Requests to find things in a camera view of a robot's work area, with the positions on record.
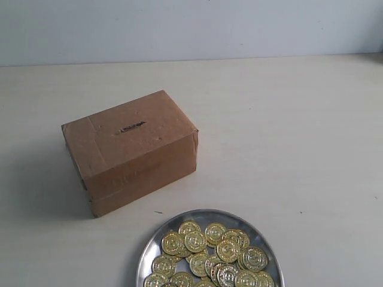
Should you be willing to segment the brown cardboard slotted box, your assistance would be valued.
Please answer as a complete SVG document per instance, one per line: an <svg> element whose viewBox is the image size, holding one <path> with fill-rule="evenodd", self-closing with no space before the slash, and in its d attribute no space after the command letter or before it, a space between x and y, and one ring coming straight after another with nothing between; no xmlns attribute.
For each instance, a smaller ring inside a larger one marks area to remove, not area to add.
<svg viewBox="0 0 383 287"><path fill-rule="evenodd" d="M197 168L197 127L163 90L66 123L62 133L95 217Z"/></svg>

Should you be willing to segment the gold coin far left top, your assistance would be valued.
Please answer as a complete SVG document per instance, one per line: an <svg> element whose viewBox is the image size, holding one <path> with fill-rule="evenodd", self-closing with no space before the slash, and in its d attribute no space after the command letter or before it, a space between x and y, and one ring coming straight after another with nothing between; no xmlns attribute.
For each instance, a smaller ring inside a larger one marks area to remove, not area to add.
<svg viewBox="0 0 383 287"><path fill-rule="evenodd" d="M178 232L183 236L192 231L200 231L200 226L195 221L184 221L178 229Z"/></svg>

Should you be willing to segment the round steel plate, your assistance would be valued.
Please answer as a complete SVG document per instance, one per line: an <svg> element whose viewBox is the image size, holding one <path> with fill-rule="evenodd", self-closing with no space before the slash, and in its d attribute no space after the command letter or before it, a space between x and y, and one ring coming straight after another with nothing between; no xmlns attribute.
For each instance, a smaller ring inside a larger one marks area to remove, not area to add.
<svg viewBox="0 0 383 287"><path fill-rule="evenodd" d="M250 237L251 245L260 247L268 256L269 263L265 271L272 276L275 286L285 285L280 264L271 246L256 227L229 212L217 209L196 209L181 213L169 219L153 233L138 261L135 279L136 286L144 286L144 279L151 273L151 263L153 259L161 254L161 241L163 236L171 230L177 231L181 223L188 220L195 221L202 229L206 228L211 222L219 222L227 228L245 231Z"/></svg>

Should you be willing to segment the gold coin top centre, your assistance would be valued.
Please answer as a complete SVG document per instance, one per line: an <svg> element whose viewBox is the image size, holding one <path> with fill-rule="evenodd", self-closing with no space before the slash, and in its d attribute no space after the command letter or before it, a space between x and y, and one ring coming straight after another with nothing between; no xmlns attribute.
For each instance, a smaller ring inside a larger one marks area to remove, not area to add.
<svg viewBox="0 0 383 287"><path fill-rule="evenodd" d="M216 246L221 240L222 235L226 232L226 227L218 222L212 222L206 226L205 237L206 241L211 246Z"/></svg>

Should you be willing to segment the gold coin upper left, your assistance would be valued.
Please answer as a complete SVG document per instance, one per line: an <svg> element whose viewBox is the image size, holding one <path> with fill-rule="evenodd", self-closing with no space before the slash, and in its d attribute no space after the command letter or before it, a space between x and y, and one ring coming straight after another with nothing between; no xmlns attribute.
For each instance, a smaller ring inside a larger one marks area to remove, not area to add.
<svg viewBox="0 0 383 287"><path fill-rule="evenodd" d="M185 235L185 247L192 253L202 252L206 248L206 238L201 231L191 231Z"/></svg>

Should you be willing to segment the gold coin top right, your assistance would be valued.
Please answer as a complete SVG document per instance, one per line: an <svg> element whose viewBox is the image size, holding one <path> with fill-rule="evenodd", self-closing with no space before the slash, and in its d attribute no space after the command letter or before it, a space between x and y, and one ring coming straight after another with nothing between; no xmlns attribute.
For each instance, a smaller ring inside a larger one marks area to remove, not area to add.
<svg viewBox="0 0 383 287"><path fill-rule="evenodd" d="M234 242L236 242L240 248L245 248L250 245L250 238L248 237L247 233L245 233L242 230L238 229L228 229L226 230L222 237L222 240L224 239L230 239Z"/></svg>

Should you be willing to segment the gold coin lower centre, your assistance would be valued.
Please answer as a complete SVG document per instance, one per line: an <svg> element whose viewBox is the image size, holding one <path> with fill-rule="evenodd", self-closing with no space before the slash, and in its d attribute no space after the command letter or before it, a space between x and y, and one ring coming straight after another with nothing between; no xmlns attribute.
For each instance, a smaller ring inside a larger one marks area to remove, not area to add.
<svg viewBox="0 0 383 287"><path fill-rule="evenodd" d="M197 253L194 254L189 262L189 267L191 272L197 277L205 277L207 276L205 270L205 263L208 259L209 255L206 253Z"/></svg>

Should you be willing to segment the gold coin lower left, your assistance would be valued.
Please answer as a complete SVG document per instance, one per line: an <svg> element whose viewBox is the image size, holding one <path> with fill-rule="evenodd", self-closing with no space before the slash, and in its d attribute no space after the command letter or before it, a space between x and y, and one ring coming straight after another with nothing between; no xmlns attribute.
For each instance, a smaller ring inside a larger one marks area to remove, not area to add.
<svg viewBox="0 0 383 287"><path fill-rule="evenodd" d="M176 262L169 255L159 255L153 259L151 269L170 278L175 274Z"/></svg>

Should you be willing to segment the gold coin bottom left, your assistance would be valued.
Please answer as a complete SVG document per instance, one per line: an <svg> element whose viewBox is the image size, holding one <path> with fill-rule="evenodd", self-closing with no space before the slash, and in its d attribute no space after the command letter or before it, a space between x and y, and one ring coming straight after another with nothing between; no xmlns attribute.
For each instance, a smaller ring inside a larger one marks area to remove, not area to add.
<svg viewBox="0 0 383 287"><path fill-rule="evenodd" d="M192 287L194 286L194 278L190 273L185 271L175 273L170 282L177 287Z"/></svg>

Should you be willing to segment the gold coin bottom centre bright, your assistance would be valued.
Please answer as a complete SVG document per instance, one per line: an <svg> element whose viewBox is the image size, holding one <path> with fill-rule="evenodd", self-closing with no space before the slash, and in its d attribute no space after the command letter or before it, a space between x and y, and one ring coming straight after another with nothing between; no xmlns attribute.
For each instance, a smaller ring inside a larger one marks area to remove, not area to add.
<svg viewBox="0 0 383 287"><path fill-rule="evenodd" d="M231 264L225 264L218 268L217 281L219 286L234 287L238 269Z"/></svg>

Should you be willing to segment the gold coin bottom edge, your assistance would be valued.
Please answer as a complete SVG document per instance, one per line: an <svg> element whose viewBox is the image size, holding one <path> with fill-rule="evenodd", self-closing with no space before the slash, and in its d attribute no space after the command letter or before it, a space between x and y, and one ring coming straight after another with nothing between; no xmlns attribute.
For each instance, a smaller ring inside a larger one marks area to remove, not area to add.
<svg viewBox="0 0 383 287"><path fill-rule="evenodd" d="M159 272L153 272L145 278L144 287L161 287L168 282L167 276Z"/></svg>

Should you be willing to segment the gold coin bottom right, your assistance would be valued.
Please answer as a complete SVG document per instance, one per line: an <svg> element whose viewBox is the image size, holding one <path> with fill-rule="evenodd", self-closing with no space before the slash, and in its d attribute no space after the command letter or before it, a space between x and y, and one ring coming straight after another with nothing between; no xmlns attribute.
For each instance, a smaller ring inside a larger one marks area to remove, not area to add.
<svg viewBox="0 0 383 287"><path fill-rule="evenodd" d="M235 277L235 287L259 287L258 276L252 271L242 270Z"/></svg>

